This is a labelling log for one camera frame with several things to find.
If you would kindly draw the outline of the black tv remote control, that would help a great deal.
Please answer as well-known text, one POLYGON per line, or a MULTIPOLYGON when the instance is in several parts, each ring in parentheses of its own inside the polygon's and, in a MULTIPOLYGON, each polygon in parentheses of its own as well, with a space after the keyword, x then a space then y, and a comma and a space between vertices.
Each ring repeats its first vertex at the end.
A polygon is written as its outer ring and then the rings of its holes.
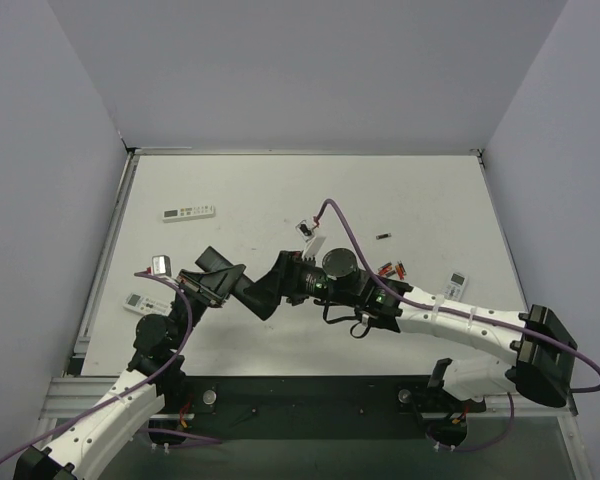
POLYGON ((260 320, 267 320, 274 312, 265 302, 249 295, 247 290, 254 282, 245 274, 243 264, 234 265, 213 247, 207 247, 195 261, 195 265, 203 271, 200 283, 217 296, 235 297, 243 306, 260 320))

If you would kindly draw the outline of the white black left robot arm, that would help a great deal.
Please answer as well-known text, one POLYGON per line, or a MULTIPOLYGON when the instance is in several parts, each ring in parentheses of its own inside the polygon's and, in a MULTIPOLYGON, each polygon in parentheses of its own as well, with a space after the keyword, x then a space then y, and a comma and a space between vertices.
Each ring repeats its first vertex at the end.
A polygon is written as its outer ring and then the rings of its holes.
POLYGON ((134 354, 98 402, 61 426, 42 449, 30 445, 19 456, 15 479, 97 479, 133 435, 155 414, 184 402, 181 352, 209 308, 219 308, 235 290, 245 266, 211 273, 182 270, 168 279, 139 272, 175 292, 166 314, 137 323, 134 354))

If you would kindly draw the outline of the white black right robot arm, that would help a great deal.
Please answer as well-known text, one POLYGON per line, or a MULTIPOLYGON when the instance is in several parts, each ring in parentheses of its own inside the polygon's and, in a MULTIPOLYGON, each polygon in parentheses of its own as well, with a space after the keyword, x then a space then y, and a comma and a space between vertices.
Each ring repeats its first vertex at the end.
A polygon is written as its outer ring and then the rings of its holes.
POLYGON ((276 308, 283 299, 313 298, 325 308, 353 309, 365 330, 431 335, 483 352, 473 360, 444 358, 431 387, 463 401, 516 392, 537 404, 561 408, 572 392, 575 340, 548 307, 498 311, 451 301, 400 281, 379 286, 345 248, 317 266, 298 252, 280 252, 274 266, 247 294, 276 308))

